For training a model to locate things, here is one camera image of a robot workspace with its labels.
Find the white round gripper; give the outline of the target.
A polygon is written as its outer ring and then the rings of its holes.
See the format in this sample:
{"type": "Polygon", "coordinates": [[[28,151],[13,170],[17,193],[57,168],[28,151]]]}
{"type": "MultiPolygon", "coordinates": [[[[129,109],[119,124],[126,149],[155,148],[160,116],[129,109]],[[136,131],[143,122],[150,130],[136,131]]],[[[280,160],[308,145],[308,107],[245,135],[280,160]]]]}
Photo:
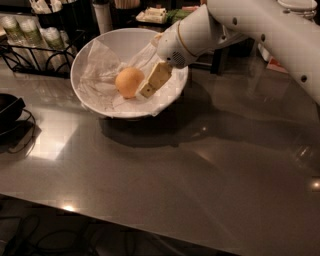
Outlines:
{"type": "Polygon", "coordinates": [[[140,85],[138,94],[144,98],[150,98],[171,78],[173,67],[182,69],[197,59],[184,45],[179,28],[180,21],[162,33],[157,46],[157,55],[166,62],[156,63],[140,85]]]}

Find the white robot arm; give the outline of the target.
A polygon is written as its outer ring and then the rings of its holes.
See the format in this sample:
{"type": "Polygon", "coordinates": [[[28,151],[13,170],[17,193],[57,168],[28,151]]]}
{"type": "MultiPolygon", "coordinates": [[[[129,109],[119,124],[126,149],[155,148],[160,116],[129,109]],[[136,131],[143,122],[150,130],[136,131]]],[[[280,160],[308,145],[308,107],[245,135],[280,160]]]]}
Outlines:
{"type": "Polygon", "coordinates": [[[261,44],[320,103],[320,26],[275,0],[207,0],[151,42],[161,60],[184,68],[245,38],[261,44]]]}

